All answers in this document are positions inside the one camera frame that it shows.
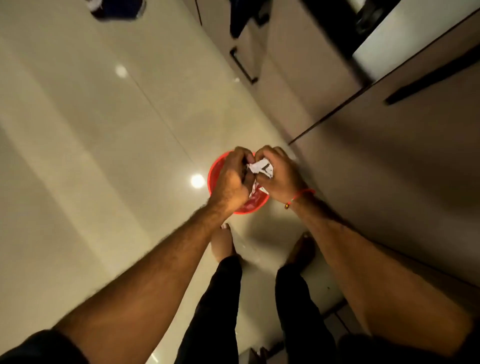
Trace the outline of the person's right hand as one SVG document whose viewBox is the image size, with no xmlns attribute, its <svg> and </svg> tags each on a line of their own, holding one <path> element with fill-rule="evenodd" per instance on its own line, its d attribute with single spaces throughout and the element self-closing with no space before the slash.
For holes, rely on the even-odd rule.
<svg viewBox="0 0 480 364">
<path fill-rule="evenodd" d="M 300 175 L 295 162 L 279 146 L 265 145 L 255 153 L 255 161 L 267 159 L 273 167 L 273 176 L 256 175 L 256 181 L 276 201 L 289 206 L 301 194 L 310 189 Z"/>
</svg>

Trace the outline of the person's right foot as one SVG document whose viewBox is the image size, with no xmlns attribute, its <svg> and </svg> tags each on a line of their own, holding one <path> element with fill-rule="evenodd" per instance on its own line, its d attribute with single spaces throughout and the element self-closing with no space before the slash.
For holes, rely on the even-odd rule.
<svg viewBox="0 0 480 364">
<path fill-rule="evenodd" d="M 284 266 L 293 266 L 302 272 L 315 258 L 317 244 L 309 232 L 304 232 L 294 244 Z"/>
</svg>

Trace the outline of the person's right forearm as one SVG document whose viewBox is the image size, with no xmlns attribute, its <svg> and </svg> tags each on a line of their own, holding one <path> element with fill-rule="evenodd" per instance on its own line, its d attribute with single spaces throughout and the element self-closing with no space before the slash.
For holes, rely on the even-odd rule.
<svg viewBox="0 0 480 364">
<path fill-rule="evenodd" d="M 351 228 L 330 219 L 310 194 L 292 209 L 314 237 L 359 323 L 372 336 L 453 356 L 472 316 L 422 276 Z"/>
</svg>

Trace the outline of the red plastic bucket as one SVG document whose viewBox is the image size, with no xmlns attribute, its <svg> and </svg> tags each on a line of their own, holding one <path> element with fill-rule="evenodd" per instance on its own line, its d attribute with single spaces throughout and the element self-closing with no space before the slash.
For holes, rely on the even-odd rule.
<svg viewBox="0 0 480 364">
<path fill-rule="evenodd" d="M 231 151 L 227 151 L 220 155 L 211 165 L 207 176 L 208 192 L 211 195 L 220 175 L 220 172 L 225 164 L 225 160 Z M 252 192 L 250 193 L 249 200 L 234 214 L 245 215 L 258 211 L 269 199 L 269 194 L 266 190 L 257 182 L 254 183 Z"/>
</svg>

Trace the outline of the person's black right trouser leg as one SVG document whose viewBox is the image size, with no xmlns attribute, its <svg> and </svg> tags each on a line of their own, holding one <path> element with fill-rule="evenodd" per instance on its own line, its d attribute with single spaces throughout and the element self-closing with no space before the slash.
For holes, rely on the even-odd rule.
<svg viewBox="0 0 480 364">
<path fill-rule="evenodd" d="M 306 281 L 294 264 L 279 268 L 275 304 L 288 364 L 336 364 L 335 339 L 312 301 Z"/>
</svg>

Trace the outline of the person's left hand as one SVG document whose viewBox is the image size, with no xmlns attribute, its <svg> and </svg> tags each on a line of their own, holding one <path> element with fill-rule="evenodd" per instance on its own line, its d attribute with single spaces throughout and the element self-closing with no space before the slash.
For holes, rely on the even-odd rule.
<svg viewBox="0 0 480 364">
<path fill-rule="evenodd" d="M 233 151 L 225 159 L 217 184 L 209 198 L 208 206 L 226 219 L 248 200 L 252 188 L 246 188 L 233 167 Z"/>
</svg>

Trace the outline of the person's left forearm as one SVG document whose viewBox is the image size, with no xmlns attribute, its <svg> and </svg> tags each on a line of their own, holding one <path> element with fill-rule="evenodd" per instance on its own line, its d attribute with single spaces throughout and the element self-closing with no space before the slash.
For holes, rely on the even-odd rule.
<svg viewBox="0 0 480 364">
<path fill-rule="evenodd" d="M 54 329 L 89 364 L 146 364 L 170 327 L 214 232 L 234 210 L 211 198 Z"/>
</svg>

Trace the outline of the person's foot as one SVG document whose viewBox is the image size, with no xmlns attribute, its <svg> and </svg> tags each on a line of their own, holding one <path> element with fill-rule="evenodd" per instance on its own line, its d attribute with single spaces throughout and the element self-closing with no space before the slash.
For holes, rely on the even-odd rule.
<svg viewBox="0 0 480 364">
<path fill-rule="evenodd" d="M 228 223 L 222 224 L 214 231 L 210 241 L 210 247 L 217 263 L 222 262 L 226 258 L 237 255 L 231 228 Z"/>
<path fill-rule="evenodd" d="M 309 232 L 304 232 L 294 244 L 284 266 L 293 266 L 302 272 L 315 258 L 317 244 Z"/>
</svg>

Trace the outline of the black left sleeve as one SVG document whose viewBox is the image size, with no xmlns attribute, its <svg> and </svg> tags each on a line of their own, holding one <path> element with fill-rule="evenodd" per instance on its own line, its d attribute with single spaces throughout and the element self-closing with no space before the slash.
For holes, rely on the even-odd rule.
<svg viewBox="0 0 480 364">
<path fill-rule="evenodd" d="M 42 330 L 0 355 L 0 364 L 90 364 L 81 350 L 64 334 Z"/>
</svg>

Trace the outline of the dark blue cloth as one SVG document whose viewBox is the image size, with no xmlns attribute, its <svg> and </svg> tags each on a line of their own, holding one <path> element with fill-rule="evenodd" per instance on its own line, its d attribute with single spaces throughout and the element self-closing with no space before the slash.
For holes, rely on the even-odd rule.
<svg viewBox="0 0 480 364">
<path fill-rule="evenodd" d="M 131 22 L 141 18 L 147 0 L 84 0 L 90 14 L 100 22 Z"/>
</svg>

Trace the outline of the person's black trouser leg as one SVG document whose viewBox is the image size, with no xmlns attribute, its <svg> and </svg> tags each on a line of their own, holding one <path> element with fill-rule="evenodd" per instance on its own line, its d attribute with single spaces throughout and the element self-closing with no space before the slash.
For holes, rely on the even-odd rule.
<svg viewBox="0 0 480 364">
<path fill-rule="evenodd" d="M 196 306 L 174 364 L 239 364 L 235 329 L 242 275 L 236 254 L 218 264 Z"/>
<path fill-rule="evenodd" d="M 336 364 L 335 339 L 312 301 L 306 281 L 294 264 L 279 268 L 275 304 L 288 364 Z"/>
</svg>

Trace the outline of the white cloth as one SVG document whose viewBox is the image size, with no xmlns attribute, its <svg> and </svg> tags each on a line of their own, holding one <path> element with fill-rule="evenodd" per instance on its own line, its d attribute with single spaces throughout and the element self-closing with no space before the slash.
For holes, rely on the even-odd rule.
<svg viewBox="0 0 480 364">
<path fill-rule="evenodd" d="M 271 165 L 270 161 L 266 158 L 262 160 L 247 164 L 247 168 L 256 176 L 258 174 L 265 175 L 269 179 L 273 177 L 273 166 Z M 252 190 L 249 194 L 249 198 L 251 198 L 257 191 L 261 191 L 262 193 L 269 195 L 267 190 L 255 180 Z"/>
</svg>

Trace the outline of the black kitchen sink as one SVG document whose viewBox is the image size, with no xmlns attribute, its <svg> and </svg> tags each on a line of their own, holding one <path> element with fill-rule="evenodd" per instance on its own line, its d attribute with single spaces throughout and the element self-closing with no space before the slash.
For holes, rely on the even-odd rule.
<svg viewBox="0 0 480 364">
<path fill-rule="evenodd" d="M 365 0 L 355 11 L 349 0 L 300 0 L 327 39 L 345 60 L 400 3 L 400 0 Z"/>
</svg>

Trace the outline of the black hanging cloth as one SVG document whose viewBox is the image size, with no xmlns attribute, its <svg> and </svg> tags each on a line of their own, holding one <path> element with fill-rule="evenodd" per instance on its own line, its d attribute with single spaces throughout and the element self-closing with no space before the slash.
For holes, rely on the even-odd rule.
<svg viewBox="0 0 480 364">
<path fill-rule="evenodd" d="M 229 0 L 230 35 L 238 39 L 250 20 L 261 28 L 270 21 L 272 0 Z"/>
</svg>

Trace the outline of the person's left foot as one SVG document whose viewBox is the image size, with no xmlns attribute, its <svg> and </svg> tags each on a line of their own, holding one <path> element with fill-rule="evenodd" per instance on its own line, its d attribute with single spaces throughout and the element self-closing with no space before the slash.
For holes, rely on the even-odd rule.
<svg viewBox="0 0 480 364">
<path fill-rule="evenodd" d="M 231 228 L 228 223 L 222 224 L 214 231 L 210 241 L 210 247 L 217 263 L 222 262 L 226 258 L 237 255 Z"/>
</svg>

